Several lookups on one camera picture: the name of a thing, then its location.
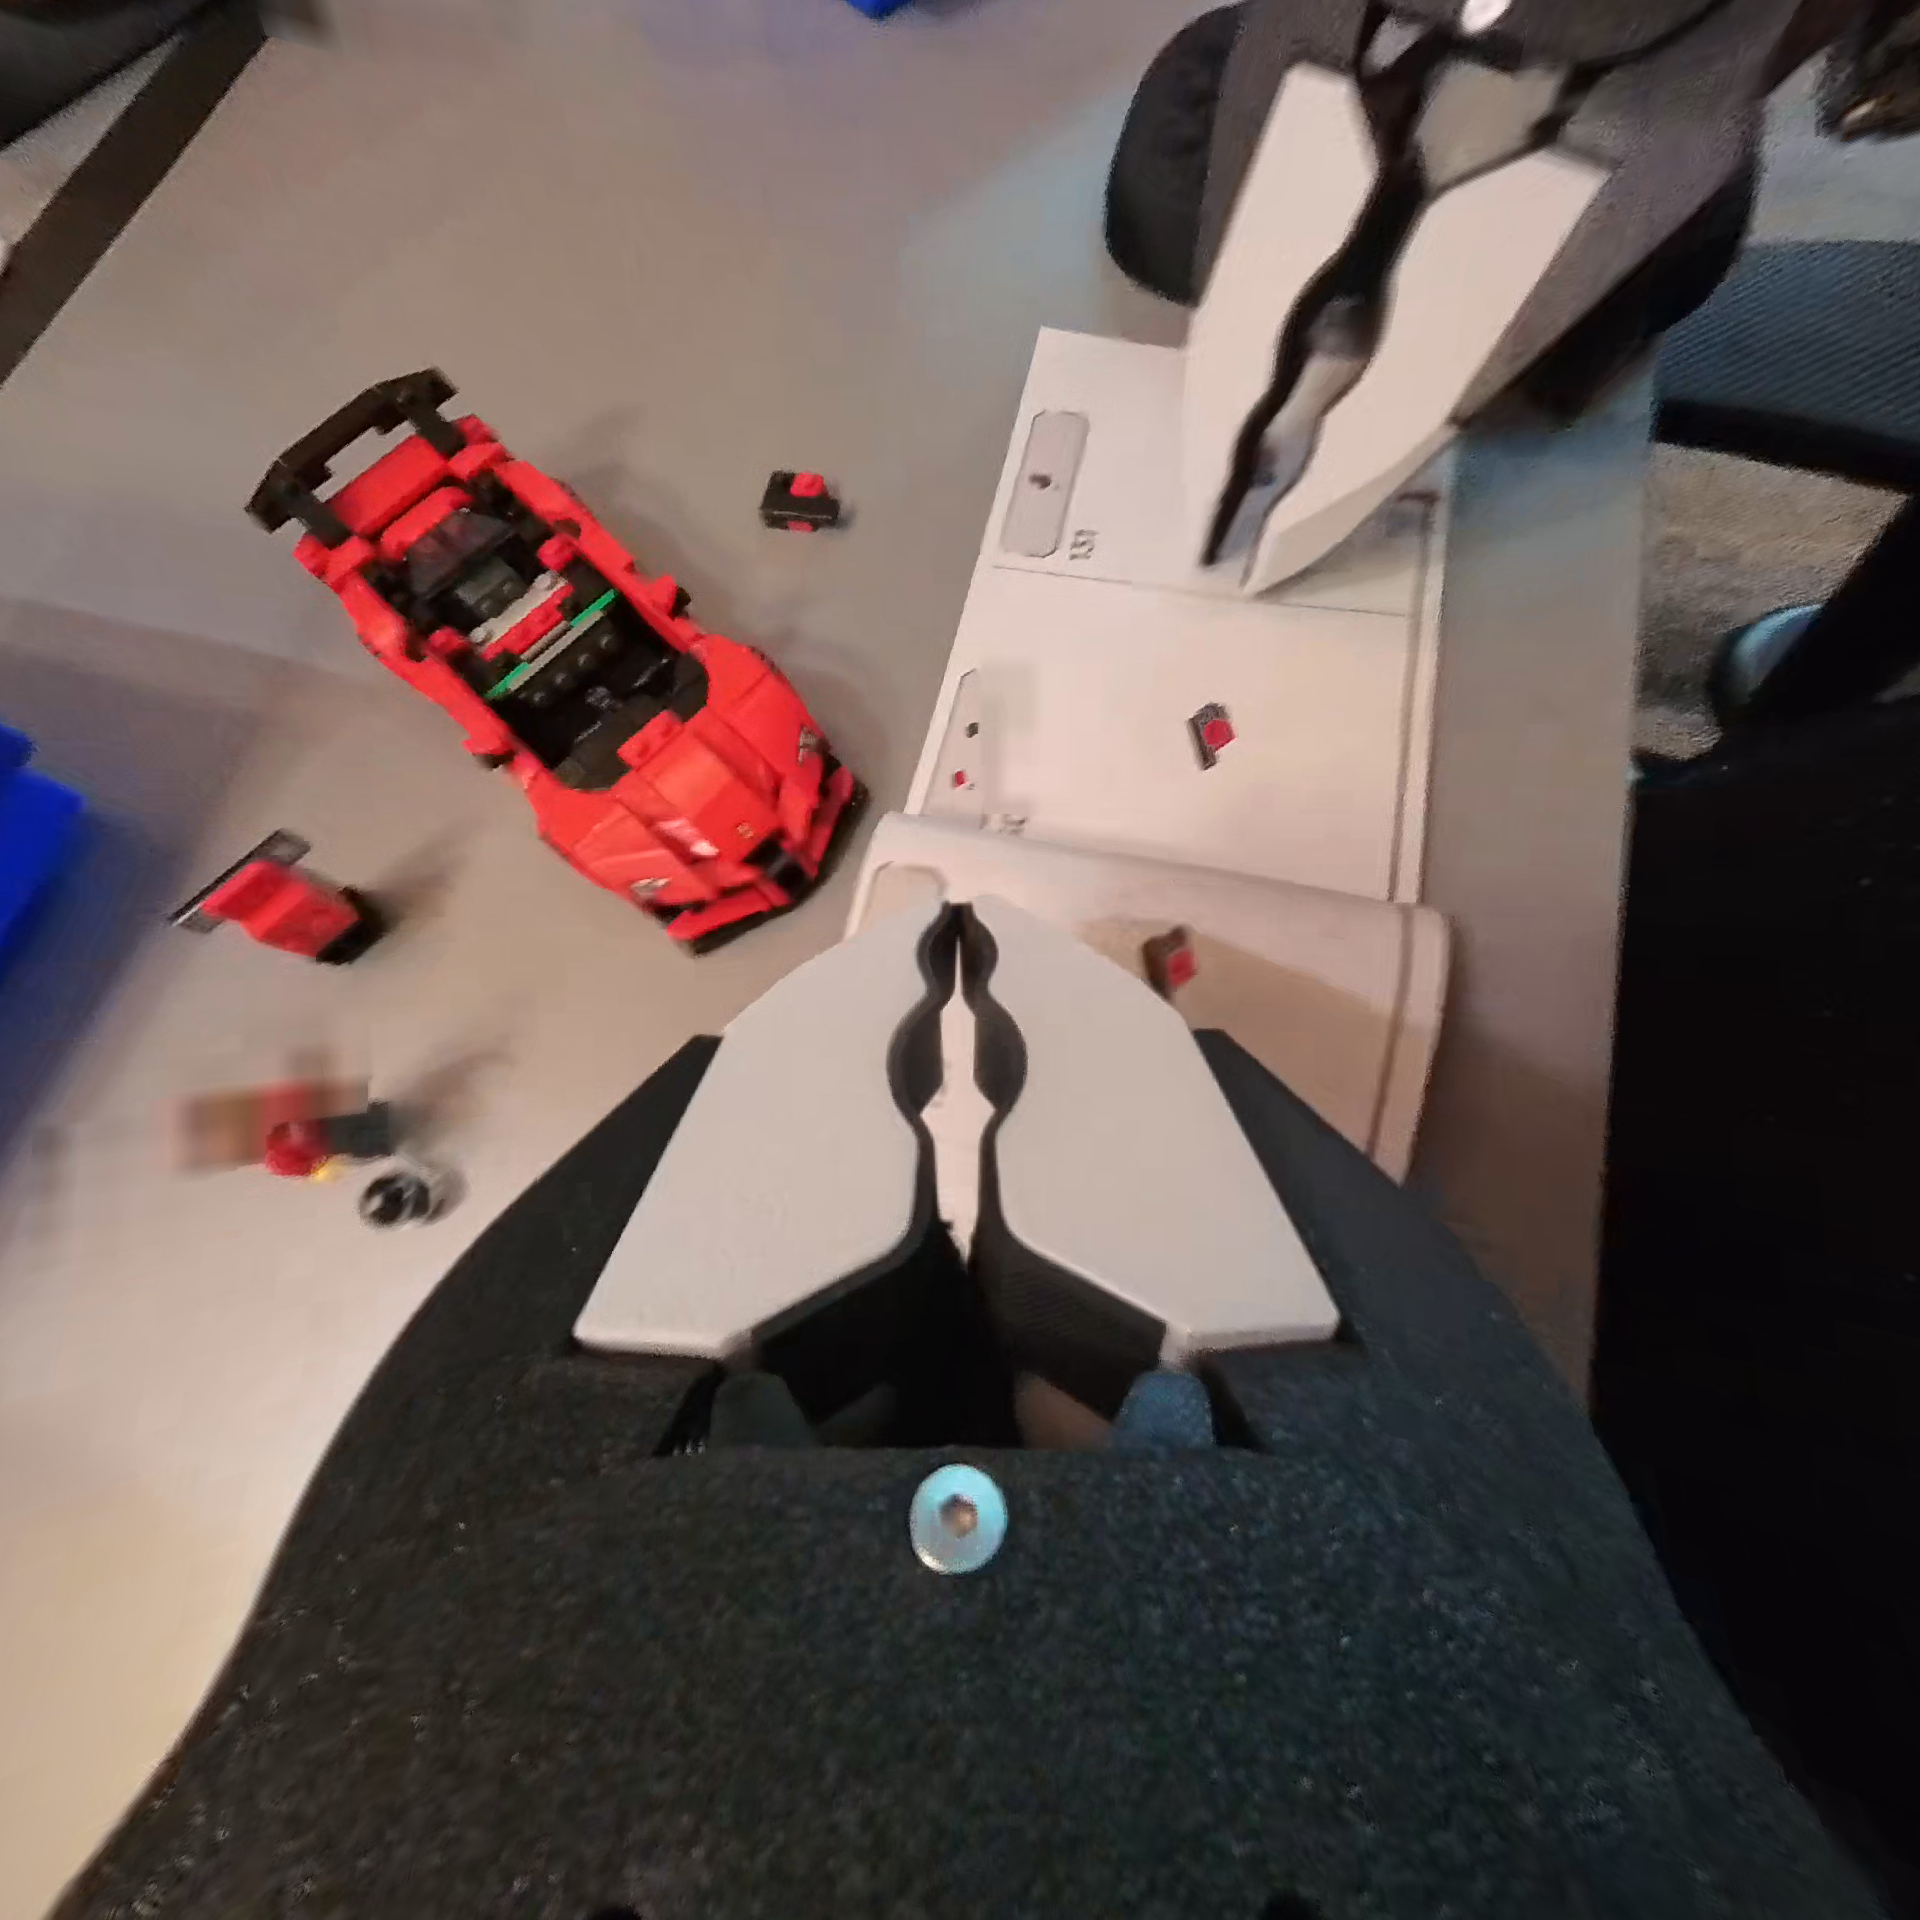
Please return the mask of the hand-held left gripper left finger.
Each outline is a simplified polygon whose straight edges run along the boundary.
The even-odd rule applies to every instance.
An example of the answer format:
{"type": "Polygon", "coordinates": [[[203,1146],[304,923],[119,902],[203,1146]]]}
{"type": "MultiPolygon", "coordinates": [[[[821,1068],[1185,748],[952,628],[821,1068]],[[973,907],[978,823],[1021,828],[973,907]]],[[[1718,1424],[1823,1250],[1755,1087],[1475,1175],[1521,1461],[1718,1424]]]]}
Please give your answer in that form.
{"type": "Polygon", "coordinates": [[[573,1322],[579,1347],[730,1359],[906,1243],[927,1093],[895,1087],[895,1046],[941,1018],[945,910],[898,906],[727,1024],[573,1322]]]}

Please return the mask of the red black lego side assembly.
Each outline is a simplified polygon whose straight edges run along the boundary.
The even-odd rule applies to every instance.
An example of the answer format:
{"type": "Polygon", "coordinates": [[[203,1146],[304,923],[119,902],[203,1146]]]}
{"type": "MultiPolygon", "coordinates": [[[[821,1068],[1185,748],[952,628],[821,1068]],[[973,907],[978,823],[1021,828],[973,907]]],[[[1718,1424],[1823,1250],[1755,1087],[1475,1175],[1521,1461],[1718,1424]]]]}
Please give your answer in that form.
{"type": "Polygon", "coordinates": [[[274,829],[184,899],[166,923],[193,932],[231,925],[270,951],[346,966],[385,935],[385,917],[369,895],[315,874],[307,852],[304,837],[274,829]]]}

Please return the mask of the brown wristwatch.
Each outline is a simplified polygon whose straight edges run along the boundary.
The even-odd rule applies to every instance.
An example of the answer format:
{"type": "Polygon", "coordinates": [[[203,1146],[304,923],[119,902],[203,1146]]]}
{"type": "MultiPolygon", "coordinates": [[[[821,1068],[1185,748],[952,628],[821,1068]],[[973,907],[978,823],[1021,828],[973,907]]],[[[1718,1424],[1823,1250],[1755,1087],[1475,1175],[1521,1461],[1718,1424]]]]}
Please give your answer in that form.
{"type": "Polygon", "coordinates": [[[1834,39],[1814,124],[1834,141],[1918,138],[1918,4],[1873,4],[1834,39]]]}

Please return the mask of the white lego instruction booklet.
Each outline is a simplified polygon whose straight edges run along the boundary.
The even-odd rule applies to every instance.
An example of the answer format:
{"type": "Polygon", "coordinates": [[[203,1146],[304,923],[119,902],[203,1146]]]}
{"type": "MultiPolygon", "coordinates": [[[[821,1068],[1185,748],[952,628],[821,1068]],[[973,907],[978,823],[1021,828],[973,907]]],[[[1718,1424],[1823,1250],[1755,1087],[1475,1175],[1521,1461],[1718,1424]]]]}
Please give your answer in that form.
{"type": "Polygon", "coordinates": [[[845,932],[922,874],[1229,1034],[1389,1178],[1448,994],[1424,899],[1448,460],[1241,596],[1184,557],[1175,347],[1043,330],[899,808],[845,932]]]}

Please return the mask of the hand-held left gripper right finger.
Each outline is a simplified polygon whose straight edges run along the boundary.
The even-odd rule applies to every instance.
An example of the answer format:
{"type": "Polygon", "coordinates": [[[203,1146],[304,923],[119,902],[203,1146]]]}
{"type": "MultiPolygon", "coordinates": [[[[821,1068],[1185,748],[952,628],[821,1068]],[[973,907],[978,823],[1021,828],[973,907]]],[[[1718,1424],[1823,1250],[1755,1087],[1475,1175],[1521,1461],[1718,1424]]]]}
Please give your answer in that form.
{"type": "Polygon", "coordinates": [[[1185,1019],[997,895],[962,922],[970,1253],[1029,1371],[1325,1344],[1339,1311],[1185,1019]]]}

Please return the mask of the grey chair caster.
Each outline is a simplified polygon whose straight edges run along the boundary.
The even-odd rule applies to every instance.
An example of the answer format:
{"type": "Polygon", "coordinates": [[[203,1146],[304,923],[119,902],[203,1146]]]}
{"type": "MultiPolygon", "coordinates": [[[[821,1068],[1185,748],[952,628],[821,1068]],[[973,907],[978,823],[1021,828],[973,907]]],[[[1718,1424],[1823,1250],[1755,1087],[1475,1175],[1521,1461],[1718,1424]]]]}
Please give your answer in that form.
{"type": "Polygon", "coordinates": [[[1752,703],[1819,614],[1822,603],[1774,608],[1720,637],[1704,680],[1718,727],[1729,727],[1752,703]]]}

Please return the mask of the red lego sports car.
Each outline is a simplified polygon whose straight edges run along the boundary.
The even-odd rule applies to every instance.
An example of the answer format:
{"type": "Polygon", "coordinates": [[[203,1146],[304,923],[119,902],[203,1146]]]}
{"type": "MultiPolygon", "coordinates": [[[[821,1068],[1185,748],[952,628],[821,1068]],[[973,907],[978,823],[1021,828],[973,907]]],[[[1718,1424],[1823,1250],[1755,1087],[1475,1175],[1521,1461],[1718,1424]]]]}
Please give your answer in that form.
{"type": "Polygon", "coordinates": [[[363,652],[514,783],[541,844],[690,954],[795,910],[866,798],[789,676],[702,628],[434,367],[274,454],[246,514],[363,652]]]}

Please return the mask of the black office chair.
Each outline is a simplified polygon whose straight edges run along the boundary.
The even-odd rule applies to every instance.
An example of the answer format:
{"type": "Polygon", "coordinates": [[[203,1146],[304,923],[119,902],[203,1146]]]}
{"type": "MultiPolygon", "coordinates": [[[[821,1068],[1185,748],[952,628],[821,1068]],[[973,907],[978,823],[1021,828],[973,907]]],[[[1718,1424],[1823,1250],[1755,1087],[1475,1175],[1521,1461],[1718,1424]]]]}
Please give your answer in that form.
{"type": "Polygon", "coordinates": [[[1722,735],[1883,702],[1918,660],[1918,244],[1758,244],[1655,360],[1662,446],[1901,498],[1722,735]]]}

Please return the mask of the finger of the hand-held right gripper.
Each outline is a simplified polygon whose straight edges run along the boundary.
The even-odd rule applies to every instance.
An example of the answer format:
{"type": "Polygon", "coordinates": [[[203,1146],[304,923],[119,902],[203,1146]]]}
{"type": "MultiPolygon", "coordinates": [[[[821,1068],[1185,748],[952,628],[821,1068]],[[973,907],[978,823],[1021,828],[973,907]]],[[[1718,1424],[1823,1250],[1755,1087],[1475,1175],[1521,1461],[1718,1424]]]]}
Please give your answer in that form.
{"type": "Polygon", "coordinates": [[[1336,355],[1336,336],[1317,330],[1302,382],[1280,407],[1277,475],[1262,488],[1245,595],[1314,567],[1448,443],[1474,378],[1602,180],[1598,163],[1546,149],[1448,184],[1393,258],[1376,342],[1336,355]]]}
{"type": "Polygon", "coordinates": [[[1259,570],[1334,407],[1384,333],[1418,163],[1350,69],[1294,63],[1265,112],[1184,344],[1184,506],[1199,570],[1259,570]]]}

